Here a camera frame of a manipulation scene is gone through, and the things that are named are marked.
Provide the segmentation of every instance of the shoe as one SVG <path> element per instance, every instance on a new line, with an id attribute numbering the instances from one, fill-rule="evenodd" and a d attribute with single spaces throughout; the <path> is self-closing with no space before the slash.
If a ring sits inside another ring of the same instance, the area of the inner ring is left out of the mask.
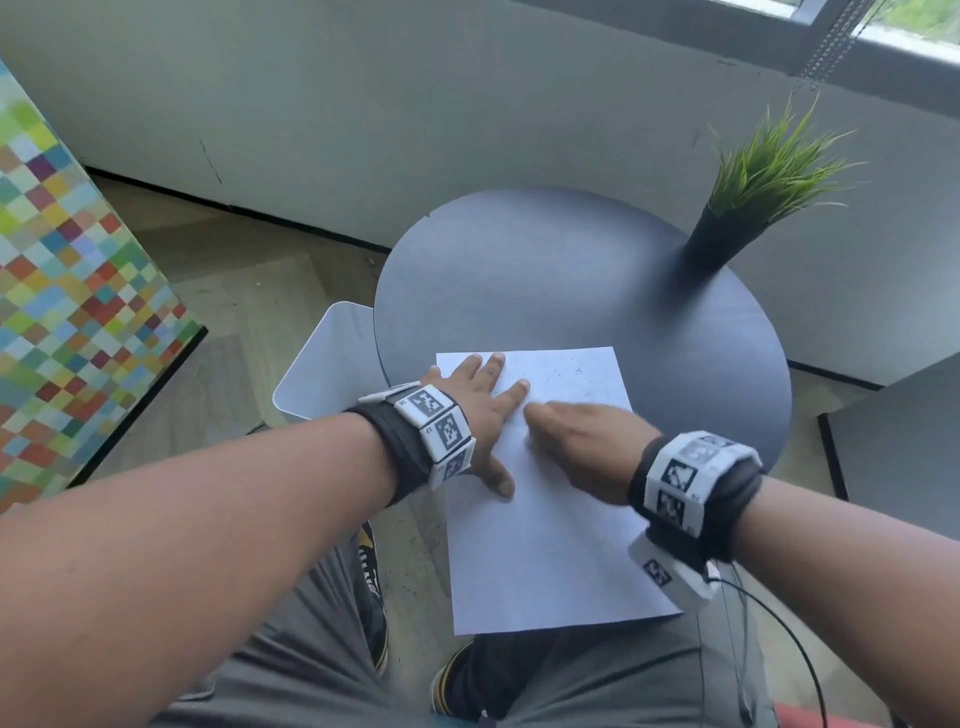
<path id="1" fill-rule="evenodd" d="M 461 717 L 458 716 L 447 700 L 450 677 L 460 671 L 464 661 L 469 655 L 469 649 L 473 646 L 473 640 L 470 640 L 463 647 L 458 649 L 446 665 L 440 668 L 440 671 L 434 675 L 430 683 L 430 707 L 434 713 L 440 716 Z"/>
<path id="2" fill-rule="evenodd" d="M 376 564 L 376 539 L 373 537 L 373 526 L 367 521 L 360 527 L 359 546 L 357 551 L 360 555 L 360 567 L 363 569 L 363 577 L 367 582 L 367 588 L 373 595 L 373 600 L 383 612 L 384 630 L 383 636 L 378 643 L 371 649 L 373 665 L 376 667 L 377 677 L 383 677 L 387 671 L 387 642 L 390 635 L 390 628 L 387 625 L 387 612 L 383 605 L 383 593 L 380 591 L 380 576 L 377 572 Z"/>

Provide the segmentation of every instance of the colorful mosaic pattern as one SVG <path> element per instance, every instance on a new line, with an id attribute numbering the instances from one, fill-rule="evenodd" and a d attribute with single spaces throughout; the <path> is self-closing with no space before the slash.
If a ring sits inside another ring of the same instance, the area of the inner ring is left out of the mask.
<path id="1" fill-rule="evenodd" d="M 0 63 L 0 513 L 59 491 L 199 326 Z"/>

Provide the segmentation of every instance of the wooden floor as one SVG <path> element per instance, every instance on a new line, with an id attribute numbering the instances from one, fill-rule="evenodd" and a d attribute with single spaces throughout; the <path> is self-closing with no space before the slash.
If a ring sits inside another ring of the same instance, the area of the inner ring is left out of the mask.
<path id="1" fill-rule="evenodd" d="M 271 402 L 274 388 L 331 303 L 373 304 L 385 255 L 121 182 L 96 182 L 210 334 L 94 477 L 239 436 L 260 420 L 284 426 Z M 790 437 L 773 474 L 830 493 L 815 418 L 869 393 L 801 372 L 791 379 Z M 391 685 L 418 710 L 427 707 L 433 674 L 463 641 L 453 637 L 441 493 L 415 494 L 374 519 L 391 623 Z M 866 686 L 749 574 L 745 580 L 801 637 L 831 711 L 888 724 Z M 755 615 L 771 694 L 815 708 L 796 647 L 765 613 Z"/>

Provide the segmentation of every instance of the black vase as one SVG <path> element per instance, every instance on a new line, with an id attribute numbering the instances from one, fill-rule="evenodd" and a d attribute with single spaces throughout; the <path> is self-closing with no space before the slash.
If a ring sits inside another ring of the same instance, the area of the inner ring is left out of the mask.
<path id="1" fill-rule="evenodd" d="M 717 217 L 709 205 L 704 206 L 697 227 L 684 245 L 684 260 L 701 271 L 719 271 L 766 229 L 766 225 L 758 227 L 736 212 Z"/>

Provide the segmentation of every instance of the person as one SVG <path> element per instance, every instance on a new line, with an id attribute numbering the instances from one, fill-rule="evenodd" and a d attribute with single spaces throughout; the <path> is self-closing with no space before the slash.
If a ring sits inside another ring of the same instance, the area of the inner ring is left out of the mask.
<path id="1" fill-rule="evenodd" d="M 509 495 L 491 450 L 529 387 L 492 398 L 503 361 L 473 356 L 423 381 L 460 404 L 474 470 Z M 607 406 L 531 403 L 522 416 L 575 487 L 615 504 L 659 435 Z M 377 430 L 347 413 L 4 516 L 3 723 L 427 725 L 377 677 L 386 628 L 362 526 L 396 479 Z M 728 535 L 732 557 L 912 725 L 960 725 L 960 544 L 770 477 Z M 674 618 L 478 637 L 442 669 L 434 706 L 502 725 L 775 726 L 734 594 Z"/>

